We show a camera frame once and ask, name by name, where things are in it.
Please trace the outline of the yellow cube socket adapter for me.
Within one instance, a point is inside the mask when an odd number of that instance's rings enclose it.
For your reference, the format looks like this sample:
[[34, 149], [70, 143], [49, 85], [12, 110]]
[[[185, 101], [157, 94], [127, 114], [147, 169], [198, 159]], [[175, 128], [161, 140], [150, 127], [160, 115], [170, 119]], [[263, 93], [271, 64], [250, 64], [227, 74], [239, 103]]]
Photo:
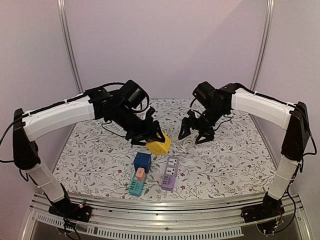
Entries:
[[148, 141], [146, 143], [146, 148], [155, 156], [160, 156], [163, 154], [167, 154], [170, 150], [172, 140], [166, 135], [164, 131], [162, 131], [165, 142], [158, 141]]

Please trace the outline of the blue cube socket adapter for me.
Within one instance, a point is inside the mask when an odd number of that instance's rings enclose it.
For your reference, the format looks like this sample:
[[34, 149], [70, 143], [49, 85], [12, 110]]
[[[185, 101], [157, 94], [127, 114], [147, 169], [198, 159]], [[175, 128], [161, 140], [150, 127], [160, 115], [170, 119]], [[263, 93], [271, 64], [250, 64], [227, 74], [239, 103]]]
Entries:
[[138, 152], [133, 161], [135, 171], [139, 168], [143, 168], [146, 174], [150, 171], [151, 163], [151, 155], [143, 152]]

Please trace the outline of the pink plug adapter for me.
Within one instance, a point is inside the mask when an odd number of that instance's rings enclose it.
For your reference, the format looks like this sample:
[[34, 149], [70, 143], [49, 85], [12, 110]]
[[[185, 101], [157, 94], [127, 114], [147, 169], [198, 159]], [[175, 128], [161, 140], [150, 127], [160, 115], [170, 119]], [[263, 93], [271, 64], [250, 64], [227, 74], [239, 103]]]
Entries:
[[146, 172], [143, 167], [139, 167], [135, 173], [135, 177], [139, 182], [144, 182], [146, 180]]

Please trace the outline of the purple power strip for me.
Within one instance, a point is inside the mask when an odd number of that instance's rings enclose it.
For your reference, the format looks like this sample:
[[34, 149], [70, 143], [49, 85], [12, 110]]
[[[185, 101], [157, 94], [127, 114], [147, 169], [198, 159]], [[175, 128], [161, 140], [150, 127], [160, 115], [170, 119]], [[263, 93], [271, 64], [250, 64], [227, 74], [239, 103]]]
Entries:
[[174, 189], [179, 166], [179, 158], [170, 156], [167, 159], [164, 174], [161, 181], [161, 189], [165, 191], [172, 191]]

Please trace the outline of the teal power strip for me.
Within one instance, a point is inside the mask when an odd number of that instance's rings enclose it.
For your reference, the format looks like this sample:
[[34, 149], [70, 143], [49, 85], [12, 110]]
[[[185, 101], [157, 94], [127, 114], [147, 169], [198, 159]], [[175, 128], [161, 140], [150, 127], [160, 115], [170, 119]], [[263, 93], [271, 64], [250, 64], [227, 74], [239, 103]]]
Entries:
[[145, 183], [147, 181], [148, 174], [145, 175], [144, 181], [139, 181], [136, 177], [136, 173], [137, 172], [133, 174], [133, 177], [130, 182], [130, 186], [128, 188], [128, 192], [131, 196], [140, 197], [142, 195]]

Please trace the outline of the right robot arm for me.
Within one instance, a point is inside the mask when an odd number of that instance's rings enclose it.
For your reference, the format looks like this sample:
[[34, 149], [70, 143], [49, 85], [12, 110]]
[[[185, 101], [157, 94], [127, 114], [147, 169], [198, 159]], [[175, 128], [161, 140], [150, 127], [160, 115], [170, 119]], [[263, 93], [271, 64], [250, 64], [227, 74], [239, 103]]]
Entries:
[[281, 206], [281, 199], [295, 180], [297, 172], [303, 171], [304, 157], [308, 155], [305, 149], [308, 141], [313, 140], [306, 104], [301, 101], [281, 101], [252, 91], [240, 83], [214, 88], [204, 81], [194, 89], [192, 95], [205, 110], [199, 116], [192, 110], [187, 112], [188, 116], [181, 123], [180, 140], [189, 136], [191, 130], [197, 130], [196, 144], [212, 141], [216, 122], [232, 110], [256, 116], [286, 131], [275, 176], [258, 208], [262, 218], [269, 218]]

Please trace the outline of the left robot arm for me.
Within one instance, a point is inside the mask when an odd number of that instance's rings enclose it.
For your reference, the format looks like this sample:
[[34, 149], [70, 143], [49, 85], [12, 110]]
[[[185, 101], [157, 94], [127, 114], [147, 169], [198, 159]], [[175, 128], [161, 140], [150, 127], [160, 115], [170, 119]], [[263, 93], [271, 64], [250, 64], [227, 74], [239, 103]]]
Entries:
[[53, 131], [79, 122], [104, 119], [119, 125], [124, 138], [133, 145], [145, 146], [148, 142], [164, 143], [166, 138], [160, 124], [152, 115], [152, 107], [142, 107], [149, 95], [133, 80], [105, 83], [86, 90], [75, 97], [51, 105], [23, 111], [15, 110], [12, 123], [5, 129], [12, 130], [13, 163], [36, 183], [50, 204], [63, 216], [70, 217], [75, 205], [62, 184], [41, 161], [36, 140]]

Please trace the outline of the floral table mat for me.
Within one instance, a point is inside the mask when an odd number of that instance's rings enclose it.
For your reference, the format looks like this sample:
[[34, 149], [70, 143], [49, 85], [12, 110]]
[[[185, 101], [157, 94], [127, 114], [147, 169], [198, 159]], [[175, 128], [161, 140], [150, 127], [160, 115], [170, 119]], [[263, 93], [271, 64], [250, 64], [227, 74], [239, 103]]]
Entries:
[[[171, 139], [167, 154], [151, 157], [141, 200], [200, 200], [263, 193], [275, 174], [275, 165], [252, 118], [233, 111], [216, 126], [214, 140], [195, 144], [197, 132], [178, 139], [181, 121], [189, 109], [203, 107], [189, 99], [153, 99], [154, 117]], [[129, 186], [135, 172], [134, 158], [146, 153], [144, 146], [131, 145], [125, 132], [103, 120], [78, 123], [73, 129], [53, 171], [70, 193], [130, 199]], [[172, 191], [161, 182], [169, 157], [179, 164]]]

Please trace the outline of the right aluminium frame post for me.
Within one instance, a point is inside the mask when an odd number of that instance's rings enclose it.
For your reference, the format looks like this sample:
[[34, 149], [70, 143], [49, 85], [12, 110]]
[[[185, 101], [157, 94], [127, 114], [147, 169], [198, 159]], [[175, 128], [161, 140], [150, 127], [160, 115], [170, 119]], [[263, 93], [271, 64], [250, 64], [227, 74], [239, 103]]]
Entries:
[[268, 0], [266, 5], [265, 20], [263, 25], [263, 32], [262, 32], [262, 38], [261, 38], [261, 43], [259, 47], [257, 62], [255, 64], [252, 81], [250, 85], [250, 89], [252, 91], [255, 91], [257, 89], [259, 77], [263, 67], [263, 62], [266, 55], [268, 40], [269, 40], [271, 27], [272, 27], [274, 8], [275, 8], [275, 0]]

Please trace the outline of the aluminium frame post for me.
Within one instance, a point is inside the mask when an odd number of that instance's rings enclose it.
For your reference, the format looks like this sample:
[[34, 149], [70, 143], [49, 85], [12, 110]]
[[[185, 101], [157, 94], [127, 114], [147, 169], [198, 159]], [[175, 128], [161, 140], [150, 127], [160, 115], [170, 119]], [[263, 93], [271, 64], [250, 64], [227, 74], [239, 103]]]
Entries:
[[83, 84], [81, 82], [80, 73], [77, 66], [77, 61], [74, 54], [72, 38], [69, 30], [68, 17], [66, 11], [66, 5], [64, 0], [57, 0], [57, 10], [59, 14], [59, 20], [62, 30], [62, 37], [67, 53], [67, 58], [70, 65], [71, 74], [73, 77], [74, 85], [78, 94], [84, 92]]
[[255, 91], [257, 89], [259, 77], [263, 67], [263, 62], [266, 55], [268, 40], [269, 40], [271, 27], [272, 27], [274, 8], [275, 8], [275, 0], [268, 0], [266, 5], [265, 20], [263, 25], [263, 32], [262, 32], [262, 38], [261, 38], [261, 43], [259, 47], [257, 62], [255, 64], [252, 81], [250, 85], [250, 89], [252, 91]]

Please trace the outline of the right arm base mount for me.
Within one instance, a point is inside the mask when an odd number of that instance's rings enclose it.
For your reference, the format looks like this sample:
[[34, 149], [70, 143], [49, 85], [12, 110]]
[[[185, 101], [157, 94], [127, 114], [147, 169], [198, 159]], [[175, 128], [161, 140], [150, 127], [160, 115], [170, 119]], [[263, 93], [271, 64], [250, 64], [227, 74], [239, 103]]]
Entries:
[[243, 207], [240, 216], [245, 223], [269, 219], [285, 213], [280, 200], [263, 201], [262, 203]]

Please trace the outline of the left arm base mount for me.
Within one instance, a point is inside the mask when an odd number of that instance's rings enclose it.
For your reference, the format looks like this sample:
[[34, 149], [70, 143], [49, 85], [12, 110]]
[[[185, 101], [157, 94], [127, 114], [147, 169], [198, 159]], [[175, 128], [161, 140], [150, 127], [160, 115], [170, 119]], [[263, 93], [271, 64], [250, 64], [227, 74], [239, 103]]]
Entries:
[[48, 210], [50, 214], [85, 223], [89, 222], [93, 210], [85, 203], [72, 203], [68, 198], [50, 204]]

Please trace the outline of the aluminium front rail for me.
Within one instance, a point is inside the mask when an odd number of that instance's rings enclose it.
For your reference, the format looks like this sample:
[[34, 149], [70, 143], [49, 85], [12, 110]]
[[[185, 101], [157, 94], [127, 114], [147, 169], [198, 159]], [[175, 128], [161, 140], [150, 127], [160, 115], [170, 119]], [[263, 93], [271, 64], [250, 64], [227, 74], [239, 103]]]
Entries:
[[87, 197], [88, 222], [77, 222], [83, 240], [313, 240], [304, 206], [297, 194], [282, 200], [279, 230], [265, 235], [257, 222], [245, 222], [244, 207], [259, 204], [263, 194], [152, 202]]

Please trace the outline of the left aluminium frame post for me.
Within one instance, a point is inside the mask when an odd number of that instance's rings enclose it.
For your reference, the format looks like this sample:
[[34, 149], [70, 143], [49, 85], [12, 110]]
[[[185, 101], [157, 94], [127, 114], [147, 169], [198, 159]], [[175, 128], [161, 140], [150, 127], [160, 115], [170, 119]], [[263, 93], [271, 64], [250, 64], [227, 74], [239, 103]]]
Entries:
[[83, 84], [81, 82], [80, 73], [77, 66], [77, 61], [74, 54], [72, 38], [69, 30], [68, 17], [66, 11], [66, 5], [64, 0], [57, 0], [57, 10], [59, 14], [59, 20], [62, 30], [62, 37], [67, 53], [67, 58], [70, 65], [71, 74], [73, 77], [74, 85], [78, 94], [84, 92]]

